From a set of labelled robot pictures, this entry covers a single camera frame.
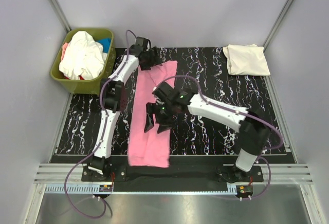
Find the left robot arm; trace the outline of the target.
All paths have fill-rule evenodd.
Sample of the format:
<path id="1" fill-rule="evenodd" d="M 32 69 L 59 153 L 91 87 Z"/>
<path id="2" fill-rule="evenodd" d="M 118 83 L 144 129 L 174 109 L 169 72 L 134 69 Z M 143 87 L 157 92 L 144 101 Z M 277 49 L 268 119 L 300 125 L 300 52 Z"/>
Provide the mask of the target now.
<path id="1" fill-rule="evenodd" d="M 97 179 L 107 180 L 111 175 L 110 157 L 112 153 L 112 139 L 120 113 L 127 105 L 125 84 L 131 74 L 137 69 L 150 70 L 160 65 L 162 60 L 158 56 L 158 48 L 152 47 L 138 52 L 130 48 L 122 58 L 117 69 L 101 82 L 100 104 L 101 123 L 93 149 L 91 161 L 87 168 Z"/>

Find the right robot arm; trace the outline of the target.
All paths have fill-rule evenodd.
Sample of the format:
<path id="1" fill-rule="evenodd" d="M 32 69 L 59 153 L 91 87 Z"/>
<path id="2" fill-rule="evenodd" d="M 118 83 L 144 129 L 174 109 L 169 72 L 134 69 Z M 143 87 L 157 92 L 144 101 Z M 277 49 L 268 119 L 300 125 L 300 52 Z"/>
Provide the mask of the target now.
<path id="1" fill-rule="evenodd" d="M 238 157 L 232 170 L 233 176 L 245 181 L 252 174 L 252 166 L 261 155 L 270 130 L 262 122 L 248 117 L 257 116 L 244 107 L 232 106 L 216 101 L 214 105 L 206 102 L 200 94 L 178 92 L 173 95 L 154 94 L 156 101 L 146 104 L 144 132 L 147 133 L 158 124 L 160 134 L 173 128 L 173 118 L 177 114 L 189 113 L 221 123 L 239 133 Z"/>

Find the pink t-shirt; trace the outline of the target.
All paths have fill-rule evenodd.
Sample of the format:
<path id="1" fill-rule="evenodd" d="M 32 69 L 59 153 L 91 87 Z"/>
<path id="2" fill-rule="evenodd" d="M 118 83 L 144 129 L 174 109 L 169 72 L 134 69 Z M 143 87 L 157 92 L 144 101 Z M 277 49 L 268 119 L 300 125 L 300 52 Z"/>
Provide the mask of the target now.
<path id="1" fill-rule="evenodd" d="M 146 104 L 154 103 L 154 87 L 168 77 L 175 76 L 177 62 L 167 61 L 151 70 L 138 69 L 136 90 L 130 128 L 127 158 L 130 166 L 154 166 L 167 168 L 170 154 L 170 131 L 158 133 L 158 124 L 144 132 Z"/>

